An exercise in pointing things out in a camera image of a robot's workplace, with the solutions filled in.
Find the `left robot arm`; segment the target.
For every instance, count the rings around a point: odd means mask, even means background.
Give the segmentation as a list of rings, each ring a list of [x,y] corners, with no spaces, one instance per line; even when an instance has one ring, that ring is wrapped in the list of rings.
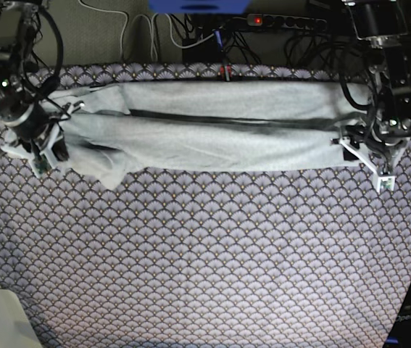
[[[340,145],[379,177],[390,176],[411,141],[411,75],[402,42],[408,34],[398,1],[343,1],[352,37],[341,52],[339,82],[357,119],[341,127]],[[366,64],[364,104],[346,79],[347,55],[361,49]]]

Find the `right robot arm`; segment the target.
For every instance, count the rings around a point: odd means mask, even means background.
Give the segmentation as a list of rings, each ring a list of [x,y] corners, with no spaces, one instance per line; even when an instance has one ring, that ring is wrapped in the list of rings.
[[[50,98],[60,84],[62,36],[42,1],[0,1],[0,18],[6,11],[15,11],[18,21],[10,43],[0,46],[0,122],[9,132],[1,149],[40,168],[56,167],[69,158],[60,124],[70,120],[79,107],[71,103],[59,106]],[[42,20],[54,34],[57,57],[47,78],[35,85],[29,74],[38,71],[34,46]],[[51,102],[53,110],[44,109],[46,102]]]

